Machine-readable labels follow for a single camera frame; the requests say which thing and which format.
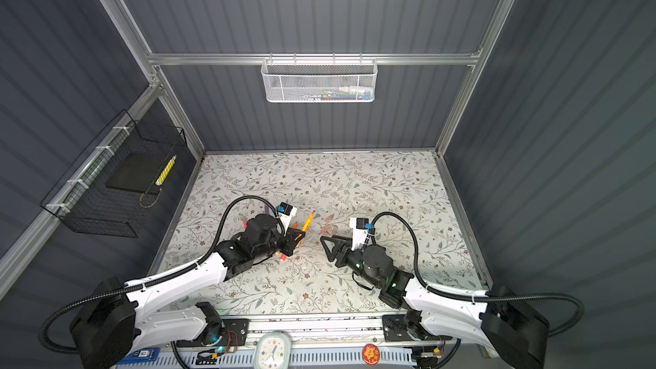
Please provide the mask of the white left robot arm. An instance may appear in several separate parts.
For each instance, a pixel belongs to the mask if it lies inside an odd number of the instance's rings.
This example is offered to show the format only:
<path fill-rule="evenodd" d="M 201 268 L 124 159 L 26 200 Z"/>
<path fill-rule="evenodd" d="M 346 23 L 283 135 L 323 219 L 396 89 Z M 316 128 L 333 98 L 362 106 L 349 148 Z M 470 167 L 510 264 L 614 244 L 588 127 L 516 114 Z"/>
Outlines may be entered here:
<path fill-rule="evenodd" d="M 82 307 L 69 329 L 85 368 L 109 368 L 138 350 L 169 342 L 213 347 L 235 343 L 209 302 L 181 311 L 170 303 L 244 273 L 259 259 L 292 256 L 306 228 L 290 227 L 290 216 L 256 215 L 243 232 L 213 247 L 206 261 L 191 261 L 164 273 L 136 280 L 135 292 L 96 300 Z"/>

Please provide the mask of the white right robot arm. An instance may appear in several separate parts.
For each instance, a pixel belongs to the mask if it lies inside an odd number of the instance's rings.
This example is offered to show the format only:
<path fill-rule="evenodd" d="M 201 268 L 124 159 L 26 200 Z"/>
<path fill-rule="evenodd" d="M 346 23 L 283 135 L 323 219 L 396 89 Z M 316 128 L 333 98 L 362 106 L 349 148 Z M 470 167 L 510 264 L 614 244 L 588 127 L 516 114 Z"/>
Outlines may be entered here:
<path fill-rule="evenodd" d="M 427 290 L 412 273 L 394 265 L 385 248 L 357 246 L 350 238 L 322 237 L 328 261 L 347 267 L 379 291 L 379 300 L 405 309 L 404 323 L 414 340 L 450 337 L 491 348 L 514 368 L 543 368 L 549 323 L 526 301 L 463 301 Z"/>

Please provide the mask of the orange highlighter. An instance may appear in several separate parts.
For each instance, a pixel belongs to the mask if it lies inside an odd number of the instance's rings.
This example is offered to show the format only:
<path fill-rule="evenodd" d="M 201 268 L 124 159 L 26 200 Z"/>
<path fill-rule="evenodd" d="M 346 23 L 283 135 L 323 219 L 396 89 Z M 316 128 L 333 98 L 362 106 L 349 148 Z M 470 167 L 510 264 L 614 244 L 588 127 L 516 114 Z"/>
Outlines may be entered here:
<path fill-rule="evenodd" d="M 315 216 L 315 211 L 313 211 L 310 215 L 309 218 L 307 218 L 306 222 L 303 225 L 302 232 L 307 232 L 309 227 L 311 226 L 313 219 Z"/>

